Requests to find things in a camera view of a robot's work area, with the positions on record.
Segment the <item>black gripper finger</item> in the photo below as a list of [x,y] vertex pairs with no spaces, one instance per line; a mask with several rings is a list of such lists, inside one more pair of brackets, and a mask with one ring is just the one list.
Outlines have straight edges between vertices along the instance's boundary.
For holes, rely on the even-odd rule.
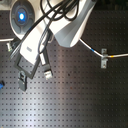
[[14,67],[19,70],[19,73],[18,73],[19,88],[21,90],[26,90],[27,89],[27,78],[32,79],[34,77],[35,72],[39,65],[39,61],[36,61],[36,63],[34,64],[33,70],[31,72],[28,72],[27,70],[23,69],[19,65],[21,58],[22,58],[21,54],[18,54],[18,56],[15,60],[15,63],[14,63]]

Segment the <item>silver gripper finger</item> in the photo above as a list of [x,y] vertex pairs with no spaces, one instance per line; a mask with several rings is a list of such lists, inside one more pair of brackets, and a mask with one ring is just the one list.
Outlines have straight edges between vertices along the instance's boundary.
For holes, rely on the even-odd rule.
[[53,73],[52,73],[52,70],[51,70],[51,66],[50,66],[47,50],[44,50],[40,54],[40,60],[41,60],[41,64],[42,64],[43,73],[44,73],[45,78],[46,79],[52,78],[53,77]]

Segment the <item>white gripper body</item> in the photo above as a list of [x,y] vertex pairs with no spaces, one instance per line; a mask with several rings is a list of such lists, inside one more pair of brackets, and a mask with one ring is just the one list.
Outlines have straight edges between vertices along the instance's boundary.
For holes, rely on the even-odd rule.
[[44,48],[45,39],[43,39],[42,43],[39,43],[41,35],[45,30],[46,22],[41,21],[27,36],[27,38],[23,41],[20,54],[31,64],[34,64],[37,61],[39,56],[38,51]]

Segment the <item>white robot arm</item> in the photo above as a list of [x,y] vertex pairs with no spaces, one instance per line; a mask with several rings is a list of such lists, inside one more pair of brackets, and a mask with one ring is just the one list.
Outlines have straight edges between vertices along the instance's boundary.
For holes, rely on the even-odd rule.
[[39,63],[46,78],[52,77],[47,56],[47,43],[54,36],[62,47],[73,47],[81,38],[97,0],[17,0],[10,19],[19,43],[11,56],[18,53],[14,66],[19,70],[18,84],[27,89]]

